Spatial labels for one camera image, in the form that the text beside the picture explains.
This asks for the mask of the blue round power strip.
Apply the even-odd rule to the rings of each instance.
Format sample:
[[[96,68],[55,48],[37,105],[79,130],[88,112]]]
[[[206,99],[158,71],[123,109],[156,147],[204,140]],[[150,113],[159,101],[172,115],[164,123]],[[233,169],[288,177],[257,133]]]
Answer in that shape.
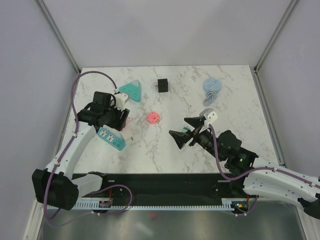
[[[208,107],[217,98],[217,94],[222,88],[222,83],[219,79],[211,77],[211,78],[207,78],[203,82],[202,87],[205,92],[205,98],[202,103],[205,107]]]

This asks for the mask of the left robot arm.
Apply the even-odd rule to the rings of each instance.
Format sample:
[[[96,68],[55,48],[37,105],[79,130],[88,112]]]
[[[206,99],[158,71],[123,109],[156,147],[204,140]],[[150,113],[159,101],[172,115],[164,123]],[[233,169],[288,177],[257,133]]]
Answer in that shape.
[[[102,173],[90,172],[77,179],[73,174],[84,150],[103,126],[119,132],[126,126],[128,100],[129,96],[122,92],[94,93],[92,102],[76,114],[75,129],[68,142],[45,169],[33,172],[31,178],[39,203],[69,211],[80,197],[93,192],[104,197],[109,193],[110,185],[103,180]]]

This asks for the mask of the green cube plug adapter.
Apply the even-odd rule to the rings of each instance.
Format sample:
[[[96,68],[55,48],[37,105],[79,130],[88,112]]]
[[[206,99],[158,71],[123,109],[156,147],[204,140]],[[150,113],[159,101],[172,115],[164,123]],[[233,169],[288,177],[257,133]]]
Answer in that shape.
[[[184,127],[182,129],[182,132],[185,133],[185,134],[190,134],[192,131],[188,127]]]

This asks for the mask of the pink cube socket adapter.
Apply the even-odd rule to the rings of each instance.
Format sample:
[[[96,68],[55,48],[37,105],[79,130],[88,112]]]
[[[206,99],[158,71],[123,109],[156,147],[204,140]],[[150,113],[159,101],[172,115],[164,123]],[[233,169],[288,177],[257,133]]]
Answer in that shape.
[[[131,122],[131,120],[130,119],[127,119],[126,121],[125,121],[125,128],[127,128],[128,126],[129,126],[129,123]]]

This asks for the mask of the black cube socket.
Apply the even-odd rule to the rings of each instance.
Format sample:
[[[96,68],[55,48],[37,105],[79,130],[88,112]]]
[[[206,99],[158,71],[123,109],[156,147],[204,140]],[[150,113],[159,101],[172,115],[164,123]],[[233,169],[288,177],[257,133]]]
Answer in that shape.
[[[169,82],[167,78],[159,78],[155,86],[159,93],[167,93],[169,91]]]

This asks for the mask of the teal triangular power strip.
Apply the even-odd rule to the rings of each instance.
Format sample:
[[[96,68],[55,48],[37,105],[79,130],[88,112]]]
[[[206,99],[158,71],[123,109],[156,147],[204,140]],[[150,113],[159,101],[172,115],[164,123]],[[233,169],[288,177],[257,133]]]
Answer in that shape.
[[[134,80],[118,88],[119,92],[127,94],[136,103],[141,102],[142,86],[139,80]]]

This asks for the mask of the white charger adapter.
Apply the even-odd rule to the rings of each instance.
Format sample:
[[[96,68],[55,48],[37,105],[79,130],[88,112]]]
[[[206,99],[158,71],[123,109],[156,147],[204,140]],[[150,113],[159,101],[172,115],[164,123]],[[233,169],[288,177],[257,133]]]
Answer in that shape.
[[[125,141],[129,141],[129,140],[133,141],[134,140],[133,134],[130,130],[123,131],[121,134],[122,134],[122,137]]]

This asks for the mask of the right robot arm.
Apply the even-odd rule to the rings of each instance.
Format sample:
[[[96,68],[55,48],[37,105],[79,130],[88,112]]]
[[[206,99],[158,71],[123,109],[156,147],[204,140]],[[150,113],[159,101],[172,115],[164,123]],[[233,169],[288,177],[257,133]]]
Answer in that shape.
[[[213,116],[186,117],[194,129],[170,130],[179,149],[186,144],[200,145],[216,161],[220,175],[230,181],[229,191],[235,197],[244,193],[277,199],[298,208],[315,219],[320,218],[320,179],[273,164],[255,152],[243,148],[242,141],[231,130],[216,135]]]

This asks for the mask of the teal rectangular power strip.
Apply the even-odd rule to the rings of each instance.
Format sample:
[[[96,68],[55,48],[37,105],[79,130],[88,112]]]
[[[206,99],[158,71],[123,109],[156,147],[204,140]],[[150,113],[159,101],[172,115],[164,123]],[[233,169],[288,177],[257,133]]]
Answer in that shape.
[[[98,130],[97,135],[100,139],[102,139],[118,151],[122,151],[126,146],[126,142],[122,137],[115,135],[113,132],[106,128],[101,127]]]

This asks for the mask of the coral flat square adapter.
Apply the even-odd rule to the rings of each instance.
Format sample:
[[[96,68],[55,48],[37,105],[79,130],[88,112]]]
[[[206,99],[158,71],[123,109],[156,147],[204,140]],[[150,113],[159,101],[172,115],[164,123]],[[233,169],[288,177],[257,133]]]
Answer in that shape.
[[[152,111],[147,115],[146,120],[148,123],[155,125],[156,123],[159,122],[160,115],[157,112]]]

